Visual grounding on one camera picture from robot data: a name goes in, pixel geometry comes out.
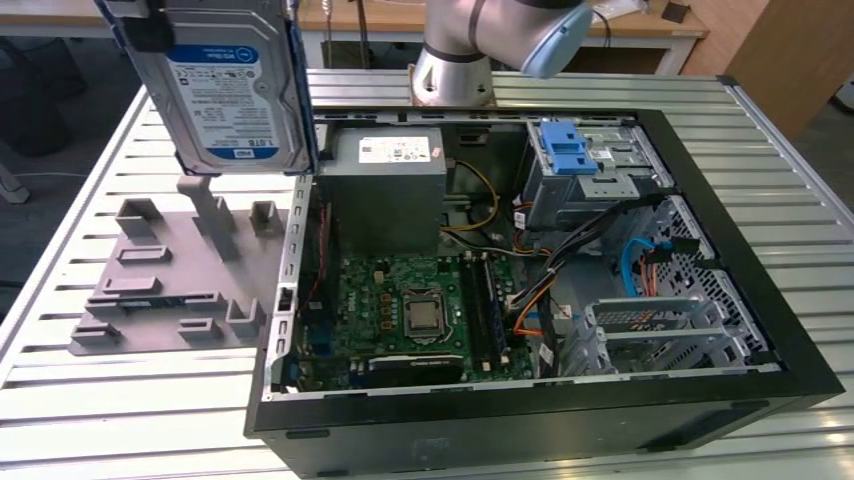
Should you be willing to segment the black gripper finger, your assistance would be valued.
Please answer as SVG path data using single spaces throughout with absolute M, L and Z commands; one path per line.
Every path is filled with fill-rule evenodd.
M 170 50 L 170 20 L 163 0 L 138 1 L 127 17 L 127 37 L 134 49 L 142 53 L 166 53 Z

